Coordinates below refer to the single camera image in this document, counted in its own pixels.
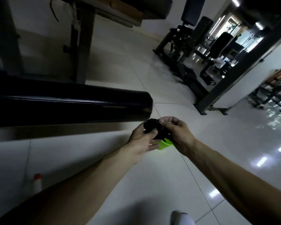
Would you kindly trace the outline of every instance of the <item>white wall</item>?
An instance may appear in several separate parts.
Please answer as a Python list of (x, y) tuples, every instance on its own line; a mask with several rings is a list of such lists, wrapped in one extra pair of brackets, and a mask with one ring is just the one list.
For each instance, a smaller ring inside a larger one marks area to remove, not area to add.
[[(209, 17), (216, 21), (225, 10), (231, 0), (205, 0), (200, 18)], [(184, 10), (186, 0), (173, 0), (172, 9), (165, 20), (144, 20), (142, 29), (146, 32), (158, 34), (164, 37), (170, 28), (176, 28), (182, 24), (181, 16)]]
[(281, 44), (264, 60), (264, 62), (257, 64), (215, 102), (214, 107), (229, 108), (234, 106), (242, 98), (255, 90), (274, 70), (281, 69)]

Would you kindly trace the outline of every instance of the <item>white tile floor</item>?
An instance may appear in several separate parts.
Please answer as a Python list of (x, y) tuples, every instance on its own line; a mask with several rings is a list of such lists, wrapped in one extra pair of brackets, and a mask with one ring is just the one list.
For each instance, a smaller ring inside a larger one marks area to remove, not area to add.
[[(192, 92), (152, 52), (157, 45), (158, 41), (97, 17), (87, 84), (148, 91), (154, 101), (151, 117), (182, 119), (199, 140), (281, 189), (281, 129), (271, 128), (266, 112), (252, 109), (246, 101), (228, 116), (201, 116)], [(50, 52), (43, 50), (44, 56)], [(188, 65), (201, 68), (191, 61)], [(59, 67), (64, 68), (64, 60), (55, 63), (54, 68)], [(43, 175), (45, 187), (52, 185), (123, 144), (138, 124), (121, 123), (117, 131), (0, 143), (0, 215), (29, 195), (34, 174)], [(262, 156), (268, 160), (257, 167)], [(211, 197), (213, 190), (174, 147), (153, 151), (127, 173), (88, 224), (169, 224), (173, 210), (187, 212), (198, 225), (249, 224), (220, 194)]]

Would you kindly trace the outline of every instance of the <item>black cushion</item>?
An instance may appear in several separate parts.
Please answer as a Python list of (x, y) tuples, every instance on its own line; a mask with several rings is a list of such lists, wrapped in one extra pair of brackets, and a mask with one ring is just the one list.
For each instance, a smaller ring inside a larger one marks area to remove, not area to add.
[(120, 0), (137, 10), (144, 12), (144, 19), (165, 19), (167, 18), (172, 0)]

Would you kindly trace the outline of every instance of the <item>weight bench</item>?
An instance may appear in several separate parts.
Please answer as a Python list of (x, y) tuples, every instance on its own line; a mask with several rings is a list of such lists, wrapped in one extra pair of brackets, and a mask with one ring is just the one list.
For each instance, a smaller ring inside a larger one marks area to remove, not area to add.
[[(128, 27), (140, 26), (143, 19), (165, 19), (172, 7), (172, 0), (62, 0), (72, 6), (73, 15), (77, 18), (71, 25), (69, 46), (63, 51), (70, 53), (72, 60), (72, 80), (85, 84), (86, 70), (89, 61), (95, 14), (109, 18)], [(54, 14), (52, 0), (50, 3)], [(21, 76), (23, 63), (19, 50), (15, 25), (12, 19), (8, 0), (0, 0), (0, 57), (4, 70), (9, 75)]]

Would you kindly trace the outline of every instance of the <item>white bottle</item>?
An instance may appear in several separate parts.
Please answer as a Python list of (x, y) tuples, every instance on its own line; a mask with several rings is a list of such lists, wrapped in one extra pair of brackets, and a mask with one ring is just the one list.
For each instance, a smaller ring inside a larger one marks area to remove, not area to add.
[(42, 177), (41, 174), (36, 174), (33, 178), (32, 195), (42, 191)]

